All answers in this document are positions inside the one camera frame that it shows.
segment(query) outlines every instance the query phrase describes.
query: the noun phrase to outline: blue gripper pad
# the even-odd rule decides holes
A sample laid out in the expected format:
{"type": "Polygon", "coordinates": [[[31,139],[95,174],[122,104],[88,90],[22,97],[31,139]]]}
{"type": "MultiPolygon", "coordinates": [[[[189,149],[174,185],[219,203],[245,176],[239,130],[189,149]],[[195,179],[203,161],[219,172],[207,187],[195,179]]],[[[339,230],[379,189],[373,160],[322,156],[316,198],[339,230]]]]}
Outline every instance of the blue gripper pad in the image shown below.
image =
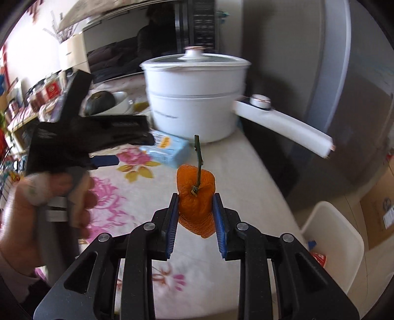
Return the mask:
{"type": "Polygon", "coordinates": [[[219,246],[219,252],[222,255],[222,258],[225,259],[227,256],[227,233],[225,230],[222,210],[224,210],[221,203],[219,204],[216,194],[212,197],[212,214],[214,216],[215,221],[215,229],[216,229],[216,237],[217,237],[217,245],[219,246]]]}
{"type": "Polygon", "coordinates": [[[171,218],[167,229],[167,241],[165,248],[165,254],[167,255],[167,259],[170,259],[171,253],[174,251],[175,234],[177,233],[178,219],[179,219],[178,208],[179,208],[179,197],[177,196],[175,199],[174,206],[172,207],[171,218]]]}
{"type": "Polygon", "coordinates": [[[94,156],[90,158],[90,161],[96,167],[117,166],[119,164],[119,159],[115,155],[94,156]]]}

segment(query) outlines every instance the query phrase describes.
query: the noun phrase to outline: black gripper frame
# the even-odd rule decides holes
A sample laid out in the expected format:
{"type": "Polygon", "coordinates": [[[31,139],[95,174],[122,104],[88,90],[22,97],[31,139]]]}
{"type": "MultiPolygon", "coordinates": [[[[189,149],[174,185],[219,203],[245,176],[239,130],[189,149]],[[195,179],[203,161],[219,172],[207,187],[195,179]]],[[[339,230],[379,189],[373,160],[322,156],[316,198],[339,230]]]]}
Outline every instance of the black gripper frame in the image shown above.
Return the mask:
{"type": "Polygon", "coordinates": [[[346,294],[294,236],[278,238],[250,224],[239,225],[238,213],[224,208],[218,193],[213,208],[219,211],[227,239],[227,248],[219,245],[222,257],[241,261],[238,320],[273,319],[268,259],[274,270],[279,319],[360,319],[346,294]]]}
{"type": "Polygon", "coordinates": [[[130,234],[98,235],[44,297],[34,320],[154,320],[152,260],[172,253],[178,194],[130,234]],[[114,314],[120,259],[125,259],[120,315],[114,314]]]}

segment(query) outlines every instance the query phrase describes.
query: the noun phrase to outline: green stem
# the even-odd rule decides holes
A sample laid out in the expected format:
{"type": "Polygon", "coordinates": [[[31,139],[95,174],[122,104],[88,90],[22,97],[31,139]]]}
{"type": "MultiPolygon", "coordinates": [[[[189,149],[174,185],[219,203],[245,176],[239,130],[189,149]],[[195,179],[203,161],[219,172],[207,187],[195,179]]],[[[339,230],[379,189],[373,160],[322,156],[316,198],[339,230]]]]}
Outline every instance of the green stem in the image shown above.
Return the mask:
{"type": "Polygon", "coordinates": [[[201,184],[201,167],[204,164],[203,156],[201,155],[200,137],[197,134],[194,135],[194,149],[197,152],[198,171],[197,171],[197,183],[195,186],[191,187],[191,193],[194,196],[197,196],[197,192],[198,192],[198,190],[200,188],[200,184],[201,184]]]}

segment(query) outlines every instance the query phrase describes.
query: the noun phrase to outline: microwave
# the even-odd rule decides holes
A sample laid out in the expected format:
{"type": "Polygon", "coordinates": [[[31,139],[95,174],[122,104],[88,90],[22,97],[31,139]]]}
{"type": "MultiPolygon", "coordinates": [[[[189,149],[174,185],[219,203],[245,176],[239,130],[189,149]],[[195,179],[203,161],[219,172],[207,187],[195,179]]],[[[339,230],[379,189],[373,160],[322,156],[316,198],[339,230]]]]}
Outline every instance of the microwave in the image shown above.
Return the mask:
{"type": "Polygon", "coordinates": [[[203,46],[217,53],[214,0],[147,1],[106,13],[82,30],[93,82],[142,73],[148,59],[203,46]]]}

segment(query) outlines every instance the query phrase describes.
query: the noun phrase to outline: cardboard box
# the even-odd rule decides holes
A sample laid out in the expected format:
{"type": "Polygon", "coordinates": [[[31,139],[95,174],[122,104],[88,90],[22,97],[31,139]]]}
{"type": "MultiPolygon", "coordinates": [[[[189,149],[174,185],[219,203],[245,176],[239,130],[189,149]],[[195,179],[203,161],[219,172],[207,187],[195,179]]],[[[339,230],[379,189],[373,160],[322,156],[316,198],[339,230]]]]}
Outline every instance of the cardboard box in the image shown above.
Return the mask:
{"type": "Polygon", "coordinates": [[[390,221],[389,215],[394,205],[394,158],[389,163],[389,168],[377,184],[361,199],[362,212],[368,234],[369,249],[372,249],[390,238],[394,233],[394,224],[386,228],[390,221]]]}

